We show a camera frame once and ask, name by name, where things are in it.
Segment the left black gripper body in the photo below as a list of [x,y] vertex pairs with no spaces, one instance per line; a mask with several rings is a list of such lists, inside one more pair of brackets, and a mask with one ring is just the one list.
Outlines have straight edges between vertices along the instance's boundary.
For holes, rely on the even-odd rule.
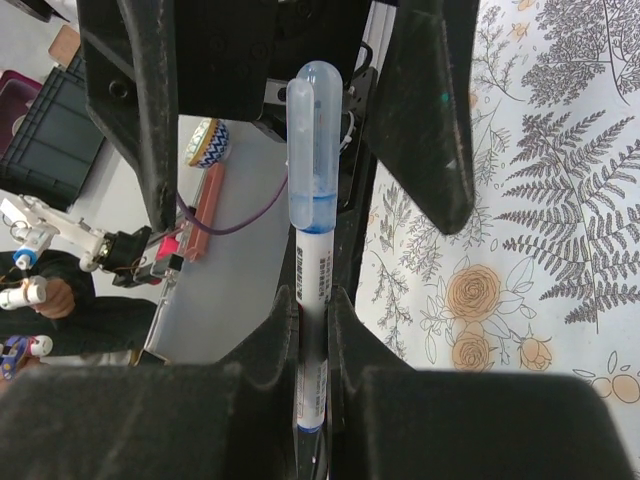
[[370,6],[356,0],[175,2],[180,114],[256,120],[267,83],[288,82],[311,61],[333,65],[349,82]]

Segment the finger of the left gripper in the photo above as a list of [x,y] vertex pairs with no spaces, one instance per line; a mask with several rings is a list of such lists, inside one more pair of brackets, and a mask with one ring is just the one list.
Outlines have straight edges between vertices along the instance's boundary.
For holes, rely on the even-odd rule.
[[151,227],[176,223],[178,83],[171,1],[80,1],[87,110],[133,169]]
[[445,235],[475,204],[470,78],[479,4],[401,1],[367,126],[371,151]]

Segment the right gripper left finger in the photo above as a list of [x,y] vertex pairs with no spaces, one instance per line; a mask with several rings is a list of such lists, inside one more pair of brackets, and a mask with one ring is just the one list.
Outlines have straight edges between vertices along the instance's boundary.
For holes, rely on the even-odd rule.
[[5,479],[293,479],[298,308],[209,365],[40,367],[1,399]]

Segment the blue marker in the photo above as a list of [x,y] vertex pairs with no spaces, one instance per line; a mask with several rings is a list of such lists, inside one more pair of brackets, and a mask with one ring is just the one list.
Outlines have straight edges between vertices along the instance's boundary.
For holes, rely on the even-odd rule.
[[289,218],[295,230],[299,308],[296,420],[305,433],[320,430],[326,415],[342,87],[333,65],[312,61],[288,83],[286,92]]

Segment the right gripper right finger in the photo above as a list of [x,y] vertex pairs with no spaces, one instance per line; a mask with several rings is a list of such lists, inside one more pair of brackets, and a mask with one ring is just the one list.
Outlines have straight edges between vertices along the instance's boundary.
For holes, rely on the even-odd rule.
[[328,307],[334,479],[621,479],[605,403],[565,375],[416,370],[335,288]]

